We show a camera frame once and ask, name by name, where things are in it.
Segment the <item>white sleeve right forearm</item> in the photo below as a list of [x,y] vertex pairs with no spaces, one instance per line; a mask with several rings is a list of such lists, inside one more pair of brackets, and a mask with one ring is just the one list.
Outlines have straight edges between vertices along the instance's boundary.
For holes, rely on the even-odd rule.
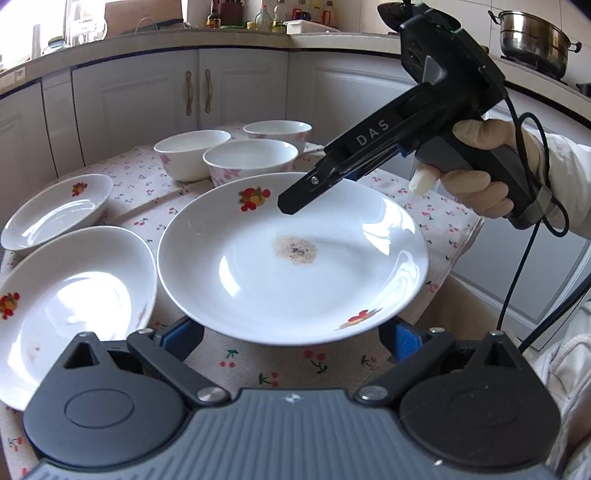
[[549,157],[542,138],[528,130],[526,148],[530,170],[550,188],[565,207],[569,230],[590,239],[590,147],[557,134],[546,133]]

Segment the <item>gloved right hand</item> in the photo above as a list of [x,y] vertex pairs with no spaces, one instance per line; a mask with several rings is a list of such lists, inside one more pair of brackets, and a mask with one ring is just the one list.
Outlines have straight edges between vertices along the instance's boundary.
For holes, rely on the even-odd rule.
[[[453,133],[464,144],[480,150],[493,150],[503,145],[517,150],[516,127],[508,121],[465,120],[454,126]],[[522,134],[527,165],[535,176],[541,178],[544,175],[543,168],[549,164],[548,160],[543,159],[545,147],[542,135],[527,129],[523,129]],[[508,198],[509,187],[503,182],[493,181],[491,175],[484,171],[455,170],[442,173],[420,160],[409,189],[414,194],[424,195],[438,181],[463,205],[486,218],[504,217],[514,208],[514,202]]]

